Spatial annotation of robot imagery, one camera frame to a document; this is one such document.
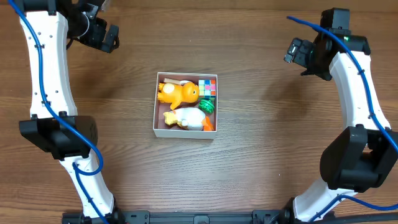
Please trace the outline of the white wooden rattle drum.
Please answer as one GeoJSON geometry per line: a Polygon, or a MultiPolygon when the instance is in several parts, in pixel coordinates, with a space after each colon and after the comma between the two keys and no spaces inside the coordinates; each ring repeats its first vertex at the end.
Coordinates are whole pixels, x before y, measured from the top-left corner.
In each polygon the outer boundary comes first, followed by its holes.
{"type": "Polygon", "coordinates": [[[190,83],[189,80],[174,80],[170,78],[164,78],[164,83],[172,83],[175,85],[182,85],[184,86],[186,83],[190,83]]]}

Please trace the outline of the orange dinosaur toy figure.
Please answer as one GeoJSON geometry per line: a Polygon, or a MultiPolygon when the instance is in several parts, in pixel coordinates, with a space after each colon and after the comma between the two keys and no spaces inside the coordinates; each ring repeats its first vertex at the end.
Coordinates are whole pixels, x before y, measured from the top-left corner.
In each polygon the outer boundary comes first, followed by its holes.
{"type": "Polygon", "coordinates": [[[170,109],[174,110],[181,103],[194,103],[199,98],[199,86],[188,82],[184,85],[174,83],[159,83],[157,99],[161,103],[170,103],[170,109]]]}

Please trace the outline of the multicolour puzzle cube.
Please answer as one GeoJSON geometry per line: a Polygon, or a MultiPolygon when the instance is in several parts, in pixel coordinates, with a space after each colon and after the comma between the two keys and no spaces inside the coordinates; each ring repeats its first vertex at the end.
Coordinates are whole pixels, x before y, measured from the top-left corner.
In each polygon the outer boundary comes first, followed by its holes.
{"type": "Polygon", "coordinates": [[[214,101],[217,94],[216,80],[199,80],[199,99],[214,101]]]}

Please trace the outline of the green round plastic toy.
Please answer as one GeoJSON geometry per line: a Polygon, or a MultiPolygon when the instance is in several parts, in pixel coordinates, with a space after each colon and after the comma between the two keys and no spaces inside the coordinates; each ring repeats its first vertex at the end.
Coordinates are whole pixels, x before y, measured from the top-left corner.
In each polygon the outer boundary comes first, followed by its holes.
{"type": "Polygon", "coordinates": [[[202,99],[198,104],[199,109],[205,113],[212,114],[215,110],[215,106],[211,100],[202,99]]]}

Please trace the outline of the white duck plush toy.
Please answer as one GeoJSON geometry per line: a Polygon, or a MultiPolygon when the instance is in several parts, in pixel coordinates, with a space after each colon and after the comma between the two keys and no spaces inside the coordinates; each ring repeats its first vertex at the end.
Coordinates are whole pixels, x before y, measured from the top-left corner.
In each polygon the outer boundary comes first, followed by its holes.
{"type": "Polygon", "coordinates": [[[165,124],[176,124],[189,131],[214,131],[210,118],[199,108],[179,108],[163,113],[165,124]]]}

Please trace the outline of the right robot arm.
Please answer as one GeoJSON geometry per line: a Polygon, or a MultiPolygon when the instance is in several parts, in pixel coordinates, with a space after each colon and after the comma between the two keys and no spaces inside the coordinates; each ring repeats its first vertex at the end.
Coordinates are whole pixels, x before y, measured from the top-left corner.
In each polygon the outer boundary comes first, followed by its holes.
{"type": "Polygon", "coordinates": [[[349,29],[348,9],[331,8],[313,25],[313,41],[295,38],[284,57],[305,75],[334,81],[343,115],[342,133],[323,151],[320,178],[280,211],[278,223],[356,223],[395,220],[397,206],[371,205],[372,215],[337,218],[342,201],[378,188],[397,161],[397,133],[384,116],[371,77],[367,38],[349,29]]]}

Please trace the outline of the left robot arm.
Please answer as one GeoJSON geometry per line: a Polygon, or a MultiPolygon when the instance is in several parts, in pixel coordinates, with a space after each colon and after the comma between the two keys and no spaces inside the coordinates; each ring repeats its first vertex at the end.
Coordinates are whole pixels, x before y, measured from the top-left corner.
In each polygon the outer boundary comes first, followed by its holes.
{"type": "Polygon", "coordinates": [[[67,50],[72,43],[110,53],[119,47],[119,29],[98,17],[107,0],[11,1],[20,18],[29,51],[32,79],[30,118],[19,123],[21,135],[59,161],[83,205],[66,213],[64,223],[123,223],[101,171],[94,118],[80,116],[70,88],[67,50]]]}

